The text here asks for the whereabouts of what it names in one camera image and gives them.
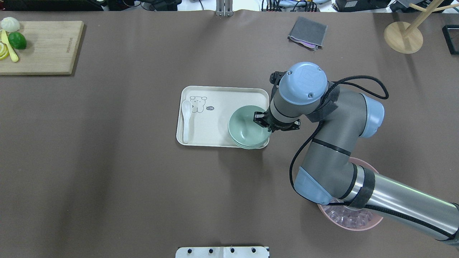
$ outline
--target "wooden cutting board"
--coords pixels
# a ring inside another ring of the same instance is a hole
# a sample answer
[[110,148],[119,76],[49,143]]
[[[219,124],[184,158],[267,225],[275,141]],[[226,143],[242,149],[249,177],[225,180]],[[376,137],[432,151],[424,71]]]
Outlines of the wooden cutting board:
[[0,60],[0,75],[72,74],[83,31],[82,21],[20,22],[27,48],[19,61]]

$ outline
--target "printed logo on tray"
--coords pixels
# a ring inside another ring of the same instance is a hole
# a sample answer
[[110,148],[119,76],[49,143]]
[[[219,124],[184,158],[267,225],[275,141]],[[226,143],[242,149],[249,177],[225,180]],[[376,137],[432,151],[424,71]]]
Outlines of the printed logo on tray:
[[210,111],[214,110],[215,108],[213,106],[206,106],[206,100],[207,100],[207,97],[191,96],[190,97],[190,102],[192,105],[191,111],[193,113],[202,113],[204,111],[204,108]]

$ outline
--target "brown table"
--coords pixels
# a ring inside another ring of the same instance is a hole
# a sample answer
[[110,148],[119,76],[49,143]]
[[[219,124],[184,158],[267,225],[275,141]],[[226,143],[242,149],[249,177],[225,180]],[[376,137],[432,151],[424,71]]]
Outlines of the brown table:
[[[175,139],[188,85],[270,91],[269,75],[310,61],[330,80],[367,74],[390,92],[378,133],[352,156],[381,174],[459,202],[458,67],[432,14],[424,46],[383,39],[415,15],[196,12],[3,12],[82,20],[72,76],[0,78],[0,257],[174,257],[177,247],[269,246],[271,257],[456,257],[384,219],[351,232],[290,187],[288,167],[315,125],[275,132],[262,150],[189,147]],[[289,42],[297,16],[329,25],[316,52]],[[376,85],[362,82],[375,91]]]

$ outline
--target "yellow knife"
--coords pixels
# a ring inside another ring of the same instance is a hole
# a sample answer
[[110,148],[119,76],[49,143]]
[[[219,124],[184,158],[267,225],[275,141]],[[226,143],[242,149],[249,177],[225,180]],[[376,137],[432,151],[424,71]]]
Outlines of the yellow knife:
[[6,35],[6,31],[3,29],[1,30],[1,41],[6,44],[8,47],[8,51],[10,53],[11,60],[13,62],[19,61],[19,57],[17,57],[16,52],[14,51],[13,47],[11,47],[10,42],[8,41],[8,36]]

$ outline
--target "garlic bulb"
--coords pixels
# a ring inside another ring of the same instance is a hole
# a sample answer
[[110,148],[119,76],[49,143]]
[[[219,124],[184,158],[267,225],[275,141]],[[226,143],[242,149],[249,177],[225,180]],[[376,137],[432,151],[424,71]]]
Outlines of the garlic bulb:
[[19,30],[19,21],[13,17],[6,17],[1,20],[1,27],[7,32],[15,32]]

